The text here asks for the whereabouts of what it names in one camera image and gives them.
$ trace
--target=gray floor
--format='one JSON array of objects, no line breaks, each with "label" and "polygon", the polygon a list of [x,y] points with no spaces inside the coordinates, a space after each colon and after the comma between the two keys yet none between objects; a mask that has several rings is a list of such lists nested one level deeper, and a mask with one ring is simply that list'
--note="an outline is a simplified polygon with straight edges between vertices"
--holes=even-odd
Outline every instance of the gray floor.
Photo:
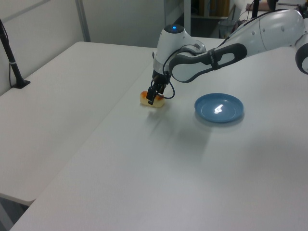
[{"label": "gray floor", "polygon": [[27,209],[26,205],[0,197],[0,231],[10,230]]}]

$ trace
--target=orange food item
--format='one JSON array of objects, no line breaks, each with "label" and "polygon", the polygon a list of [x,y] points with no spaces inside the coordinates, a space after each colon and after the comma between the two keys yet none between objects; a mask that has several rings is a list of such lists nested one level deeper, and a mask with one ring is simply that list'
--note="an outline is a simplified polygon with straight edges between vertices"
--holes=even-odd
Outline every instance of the orange food item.
[{"label": "orange food item", "polygon": [[162,107],[165,104],[165,99],[159,95],[156,95],[153,105],[150,105],[149,100],[146,98],[147,91],[143,91],[140,94],[140,103],[149,107]]}]

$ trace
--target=plate rim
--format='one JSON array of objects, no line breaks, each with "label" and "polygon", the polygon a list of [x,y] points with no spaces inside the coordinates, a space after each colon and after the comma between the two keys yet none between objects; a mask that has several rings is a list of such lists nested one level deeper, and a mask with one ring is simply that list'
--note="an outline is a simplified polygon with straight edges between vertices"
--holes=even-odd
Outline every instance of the plate rim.
[{"label": "plate rim", "polygon": [[[226,97],[226,96],[227,96],[229,99],[230,99],[230,98],[231,98],[231,99],[234,99],[235,101],[237,101],[237,102],[239,103],[240,108],[241,108],[241,112],[239,113],[239,112],[235,111],[234,117],[229,118],[229,119],[226,119],[226,120],[222,120],[222,121],[212,120],[212,119],[209,119],[209,118],[205,117],[203,114],[201,114],[201,110],[197,110],[197,105],[198,105],[198,103],[200,103],[200,101],[204,100],[204,98],[209,97],[209,96],[212,96],[212,95],[219,95],[219,96],[223,96],[223,97]],[[243,115],[243,113],[244,113],[244,105],[243,105],[243,103],[242,103],[241,100],[239,100],[238,98],[236,98],[236,97],[233,96],[233,95],[229,95],[229,94],[225,94],[225,93],[219,93],[219,92],[209,93],[209,94],[205,94],[205,95],[203,95],[203,96],[200,96],[200,97],[195,101],[195,103],[194,103],[194,108],[195,108],[196,113],[197,113],[202,119],[204,119],[204,120],[206,120],[206,121],[209,121],[209,122],[213,122],[213,123],[228,123],[228,122],[232,122],[232,121],[235,121],[235,120],[239,119],[239,118]]]}]

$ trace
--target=blue plate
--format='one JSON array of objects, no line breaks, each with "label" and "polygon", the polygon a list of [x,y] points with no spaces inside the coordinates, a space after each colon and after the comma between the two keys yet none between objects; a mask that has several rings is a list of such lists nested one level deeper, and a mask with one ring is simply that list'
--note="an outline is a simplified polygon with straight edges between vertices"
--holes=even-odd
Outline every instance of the blue plate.
[{"label": "blue plate", "polygon": [[244,106],[239,99],[223,93],[201,96],[195,102],[194,108],[200,117],[215,123],[234,121],[244,112]]}]

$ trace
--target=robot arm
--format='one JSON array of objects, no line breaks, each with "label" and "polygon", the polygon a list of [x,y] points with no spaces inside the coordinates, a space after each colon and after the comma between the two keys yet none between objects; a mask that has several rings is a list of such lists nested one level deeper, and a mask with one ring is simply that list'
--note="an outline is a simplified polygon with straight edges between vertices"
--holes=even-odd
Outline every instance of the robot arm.
[{"label": "robot arm", "polygon": [[279,47],[297,49],[298,68],[308,74],[308,19],[297,10],[264,14],[241,25],[217,48],[205,51],[200,42],[191,38],[180,26],[164,29],[154,57],[154,73],[147,99],[163,93],[171,76],[188,83],[201,74],[218,70],[246,57]]}]

